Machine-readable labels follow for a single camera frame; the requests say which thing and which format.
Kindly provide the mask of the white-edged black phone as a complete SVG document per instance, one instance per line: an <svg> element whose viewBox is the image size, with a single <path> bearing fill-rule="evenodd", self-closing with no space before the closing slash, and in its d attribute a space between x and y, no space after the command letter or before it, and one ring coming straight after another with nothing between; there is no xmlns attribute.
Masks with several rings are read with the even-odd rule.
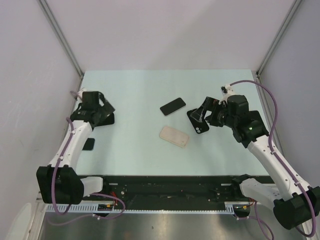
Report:
<svg viewBox="0 0 320 240"><path fill-rule="evenodd" d="M163 113L164 116L168 116L181 108L184 108L186 106L185 101L181 98L178 97L171 102L161 106L159 109Z"/></svg>

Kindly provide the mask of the beige phone case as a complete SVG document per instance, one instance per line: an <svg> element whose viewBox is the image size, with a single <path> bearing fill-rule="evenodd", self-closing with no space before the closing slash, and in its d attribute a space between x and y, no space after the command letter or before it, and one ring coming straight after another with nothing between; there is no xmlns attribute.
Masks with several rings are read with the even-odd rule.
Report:
<svg viewBox="0 0 320 240"><path fill-rule="evenodd" d="M190 139L189 135L170 126L164 126L159 137L180 148L185 148Z"/></svg>

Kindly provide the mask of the teal-edged phone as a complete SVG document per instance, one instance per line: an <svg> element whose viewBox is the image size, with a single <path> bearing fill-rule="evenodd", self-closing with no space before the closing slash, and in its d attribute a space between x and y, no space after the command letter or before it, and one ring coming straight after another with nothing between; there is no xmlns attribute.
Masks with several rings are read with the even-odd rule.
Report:
<svg viewBox="0 0 320 240"><path fill-rule="evenodd" d="M95 146L95 139L94 138L88 138L85 141L82 150L83 151L92 151L94 149L94 146Z"/></svg>

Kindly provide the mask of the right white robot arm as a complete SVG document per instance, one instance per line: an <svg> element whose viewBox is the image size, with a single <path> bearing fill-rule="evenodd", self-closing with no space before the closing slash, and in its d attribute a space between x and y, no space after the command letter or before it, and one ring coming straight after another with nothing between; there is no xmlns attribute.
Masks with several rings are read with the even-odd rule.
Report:
<svg viewBox="0 0 320 240"><path fill-rule="evenodd" d="M258 159L276 185L276 189L267 187L245 174L234 181L239 195L270 209L287 230L315 221L320 213L320 188L311 187L289 166L270 139L260 113L249 110L244 95L232 95L223 101L207 97L187 116L199 134L209 126L229 127L235 140Z"/></svg>

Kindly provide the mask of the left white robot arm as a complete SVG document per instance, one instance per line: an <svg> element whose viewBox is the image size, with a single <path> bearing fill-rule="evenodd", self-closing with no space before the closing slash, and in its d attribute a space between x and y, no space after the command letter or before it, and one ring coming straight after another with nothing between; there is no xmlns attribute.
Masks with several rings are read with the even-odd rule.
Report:
<svg viewBox="0 0 320 240"><path fill-rule="evenodd" d="M66 120L68 130L56 155L47 166L40 166L36 178L42 200L46 204L78 205L83 197L103 189L98 176L81 178L76 166L96 127L115 122L115 108L99 91L83 91L76 110Z"/></svg>

